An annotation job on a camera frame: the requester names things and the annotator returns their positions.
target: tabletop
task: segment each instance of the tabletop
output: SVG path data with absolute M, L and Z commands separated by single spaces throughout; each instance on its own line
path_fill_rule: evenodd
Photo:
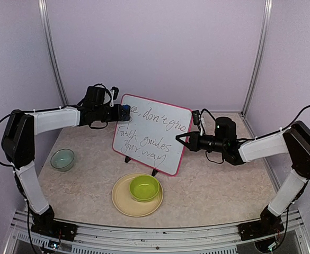
M 250 137 L 238 114 L 215 113 L 219 116 L 236 122 L 238 138 Z M 213 134 L 214 122 L 207 115 L 205 118 L 206 132 Z M 204 151 L 186 149 L 177 176 L 156 175 L 164 190 L 158 210 L 145 217 L 128 217 L 113 205 L 113 186 L 124 175 L 151 174 L 152 169 L 135 161 L 125 163 L 125 157 L 112 150 L 115 126 L 109 123 L 103 130 L 82 126 L 61 131 L 39 176 L 56 218 L 136 228 L 216 225 L 259 218 L 275 195 L 262 160 L 240 166 L 218 165 L 209 162 Z M 75 165 L 68 172 L 56 171 L 50 165 L 51 156 L 62 148 L 76 154 Z M 222 160 L 215 152 L 209 158 Z

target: bowl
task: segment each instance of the bowl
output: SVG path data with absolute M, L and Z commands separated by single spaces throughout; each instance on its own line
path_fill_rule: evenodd
M 159 191 L 160 183 L 155 177 L 150 175 L 137 176 L 130 183 L 132 196 L 140 202 L 153 200 Z
M 70 149 L 61 149 L 51 157 L 51 166 L 58 171 L 68 171 L 75 163 L 75 154 Z

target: whiteboard frame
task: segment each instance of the whiteboard frame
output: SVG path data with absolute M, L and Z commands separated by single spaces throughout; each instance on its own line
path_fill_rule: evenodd
M 157 101 L 157 100 L 155 100 L 155 99 L 149 99 L 149 98 L 145 98 L 145 97 L 141 97 L 141 96 L 137 96 L 137 95 L 133 95 L 133 94 L 123 94 L 122 99 L 121 99 L 121 105 L 123 105 L 123 99 L 124 99 L 124 96 L 126 96 L 126 95 L 132 96 L 132 97 L 136 97 L 136 98 L 140 98 L 140 99 L 146 99 L 146 100 L 151 101 L 151 102 L 158 102 L 158 103 L 166 104 L 166 105 L 169 105 L 169 106 L 182 108 L 182 109 L 184 109 L 184 110 L 189 110 L 190 113 L 192 112 L 192 110 L 189 109 L 189 108 L 187 108 L 187 107 L 181 107 L 181 106 L 177 106 L 177 105 L 174 105 L 174 104 L 171 104 L 171 103 L 161 102 L 161 101 Z M 187 132 L 190 132 L 191 124 L 192 124 L 192 115 L 191 115 L 191 118 L 190 118 L 190 123 L 189 123 L 189 127 L 188 127 L 188 131 L 187 131 Z M 124 153 L 121 153 L 121 152 L 119 152 L 119 151 L 116 151 L 116 150 L 113 148 L 113 144 L 114 144 L 114 139 L 115 139 L 115 136 L 116 136 L 116 132 L 117 132 L 117 123 L 116 123 L 116 127 L 115 127 L 115 129 L 114 129 L 114 134 L 113 134 L 113 140 L 112 140 L 112 145 L 111 145 L 111 146 L 112 146 L 112 149 L 113 149 L 115 152 L 117 152 L 117 153 L 119 153 L 120 155 L 123 155 L 123 156 L 125 157 L 125 156 L 127 156 L 127 155 L 125 155 Z M 180 158 L 180 162 L 179 162 L 178 167 L 177 167 L 177 171 L 176 171 L 176 173 L 173 174 L 173 175 L 170 175 L 170 174 L 168 174 L 168 173 L 166 173 L 166 172 L 163 172 L 163 171 L 161 171 L 161 170 L 159 170 L 159 169 L 157 169 L 157 168 L 155 168 L 155 167 L 152 167 L 152 166 L 150 166 L 150 165 L 148 165 L 148 164 L 145 164 L 144 162 L 141 162 L 141 161 L 136 160 L 136 159 L 134 159 L 134 158 L 131 158 L 131 157 L 130 157 L 130 159 L 131 159 L 131 160 L 134 160 L 134 161 L 136 161 L 136 162 L 138 162 L 138 163 L 141 163 L 141 164 L 143 164 L 144 166 L 147 166 L 147 167 L 149 167 L 149 168 L 155 169 L 155 170 L 157 170 L 158 172 L 161 172 L 161 173 L 163 173 L 163 174 L 166 174 L 167 176 L 176 176 L 176 175 L 179 173 L 179 171 L 180 171 L 181 164 L 182 164 L 182 159 L 183 159 L 183 156 L 184 156 L 184 152 L 185 152 L 185 146 L 183 147 L 183 151 L 182 151 L 182 155 L 181 155 L 181 158 Z

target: plate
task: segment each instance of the plate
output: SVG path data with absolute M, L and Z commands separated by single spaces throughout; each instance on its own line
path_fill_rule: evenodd
M 155 212 L 163 201 L 163 188 L 150 202 L 139 202 L 130 193 L 131 181 L 144 173 L 133 173 L 120 178 L 112 189 L 112 202 L 122 214 L 131 217 L 143 217 Z

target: white wall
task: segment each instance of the white wall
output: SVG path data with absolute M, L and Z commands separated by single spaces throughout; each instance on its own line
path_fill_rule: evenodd
M 38 1 L 0 1 L 0 119 L 15 108 L 30 110 L 59 104 Z M 0 125 L 0 143 L 5 123 Z M 57 134 L 36 138 L 38 169 Z M 1 148 L 0 160 L 5 161 Z M 22 204 L 11 168 L 0 166 L 0 251 L 13 214 Z
M 287 125 L 310 104 L 310 1 L 273 1 L 267 44 L 248 120 L 261 135 Z M 310 128 L 310 109 L 301 118 Z M 270 159 L 282 183 L 288 156 Z M 298 202 L 310 234 L 310 184 Z
M 240 111 L 264 0 L 48 1 L 70 103 L 88 85 L 192 109 Z

